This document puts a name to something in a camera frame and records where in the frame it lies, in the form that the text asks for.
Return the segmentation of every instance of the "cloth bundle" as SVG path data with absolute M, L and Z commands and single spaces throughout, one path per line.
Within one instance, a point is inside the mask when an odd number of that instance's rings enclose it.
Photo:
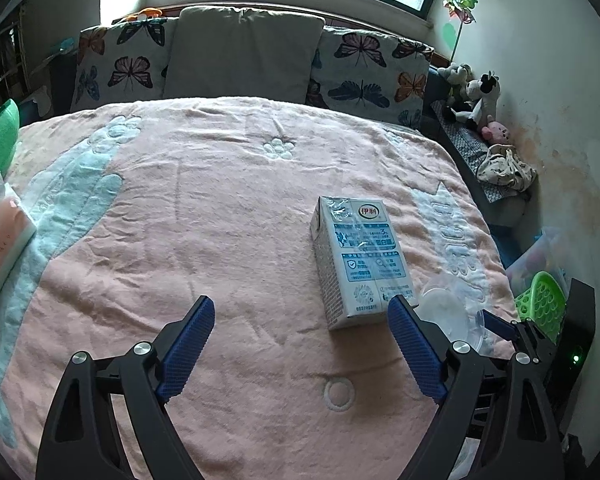
M 537 175 L 536 169 L 523 162 L 516 147 L 510 144 L 490 146 L 475 173 L 482 182 L 508 186 L 516 191 L 524 191 L 531 186 Z

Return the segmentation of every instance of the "metal screw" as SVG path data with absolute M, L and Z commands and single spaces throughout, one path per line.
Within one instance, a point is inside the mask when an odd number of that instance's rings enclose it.
M 134 346 L 134 354 L 136 355 L 144 355 L 148 354 L 151 351 L 151 343 L 147 341 L 142 341 Z
M 531 359 L 524 352 L 518 352 L 516 354 L 516 361 L 518 361 L 521 365 L 528 365 L 531 362 Z
M 86 352 L 75 353 L 74 356 L 71 358 L 71 361 L 74 362 L 74 364 L 77 364 L 77 365 L 82 364 L 86 360 L 87 360 L 87 353 Z
M 464 341 L 455 341 L 453 343 L 453 349 L 459 354 L 468 354 L 471 347 L 469 343 L 465 343 Z

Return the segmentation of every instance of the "bed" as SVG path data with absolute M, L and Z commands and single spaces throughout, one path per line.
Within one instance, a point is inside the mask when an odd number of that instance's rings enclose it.
M 201 294 L 216 326 L 168 412 L 205 478 L 397 478 L 436 405 L 386 324 L 327 330 L 320 195 L 382 199 L 416 289 L 450 272 L 517 316 L 458 170 L 408 128 L 262 98 L 112 104 L 21 129 L 7 180 L 38 223 L 0 295 L 0 453 L 22 480 L 71 355 L 151 340 Z M 345 411 L 325 400 L 334 378 Z

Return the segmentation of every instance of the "butterfly print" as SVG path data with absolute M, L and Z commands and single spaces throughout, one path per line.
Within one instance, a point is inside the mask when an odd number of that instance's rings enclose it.
M 400 115 L 398 115 L 398 122 L 402 126 L 418 129 L 420 127 L 421 118 L 422 112 L 420 110 L 416 110 L 413 114 L 409 114 L 408 110 L 403 110 L 400 112 Z
M 362 56 L 362 60 L 365 62 L 365 57 L 368 57 L 374 63 L 386 67 L 386 63 L 384 62 L 384 57 L 382 57 L 382 52 L 380 52 L 380 41 L 378 38 L 374 38 L 373 36 L 362 36 L 357 35 L 355 32 L 350 32 L 349 34 L 345 34 L 342 37 L 342 44 L 338 47 L 334 57 L 348 57 L 353 56 L 353 54 L 358 53 L 358 59 L 356 60 L 356 66 L 360 61 L 360 57 Z
M 104 36 L 107 27 L 97 27 L 80 33 L 78 40 L 78 65 L 82 63 L 87 50 L 91 49 L 96 54 L 104 55 Z
M 142 86 L 153 88 L 154 84 L 151 81 L 151 74 L 149 74 L 150 66 L 149 60 L 144 56 L 138 56 L 136 60 L 129 56 L 121 57 L 114 63 L 115 70 L 111 74 L 111 79 L 109 79 L 107 86 L 117 85 L 121 81 L 125 81 L 126 89 L 127 83 L 131 81 L 133 88 L 133 79 L 135 79 Z
M 164 46 L 164 25 L 166 18 L 154 18 L 152 20 L 144 20 L 142 22 L 129 22 L 128 25 L 122 29 L 118 37 L 118 44 L 126 43 L 132 37 L 135 36 L 136 32 L 141 28 L 147 31 L 147 34 L 160 46 Z
M 100 88 L 96 78 L 98 77 L 98 69 L 95 66 L 91 67 L 90 72 L 87 74 L 85 69 L 82 69 L 82 73 L 78 78 L 78 88 L 75 92 L 75 103 L 78 104 L 80 98 L 84 95 L 84 91 L 87 91 L 89 97 L 94 101 L 100 100 Z
M 400 86 L 395 91 L 395 102 L 404 101 L 411 94 L 415 94 L 422 99 L 424 97 L 424 85 L 426 82 L 426 74 L 414 74 L 411 77 L 409 72 L 401 72 L 398 76 L 398 85 Z
M 322 68 L 322 61 L 320 60 L 320 51 L 316 48 L 314 54 L 314 60 L 311 62 L 311 66 L 314 68 Z
M 356 104 L 362 101 L 363 105 L 366 100 L 380 108 L 388 108 L 390 104 L 389 99 L 382 95 L 380 85 L 375 83 L 365 85 L 364 81 L 360 83 L 360 86 L 353 81 L 345 81 L 339 87 L 329 90 L 327 95 L 336 101 L 357 99 Z
M 395 50 L 391 53 L 392 56 L 397 59 L 402 59 L 403 57 L 411 56 L 411 54 L 415 54 L 415 57 L 418 57 L 418 54 L 424 56 L 424 59 L 431 62 L 431 56 L 433 56 L 433 49 L 425 45 L 424 43 L 419 43 L 417 41 L 399 41 L 398 46 L 395 47 Z
M 309 87 L 306 89 L 306 98 L 304 104 L 307 106 L 315 106 L 317 108 L 329 109 L 327 103 L 324 102 L 322 94 L 320 94 L 320 83 L 315 79 L 309 79 Z

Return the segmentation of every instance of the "pink stuffed toy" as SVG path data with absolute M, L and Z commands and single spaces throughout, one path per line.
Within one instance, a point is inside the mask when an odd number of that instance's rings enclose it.
M 497 123 L 492 115 L 487 116 L 487 125 L 482 127 L 482 137 L 489 144 L 511 144 L 509 129 Z

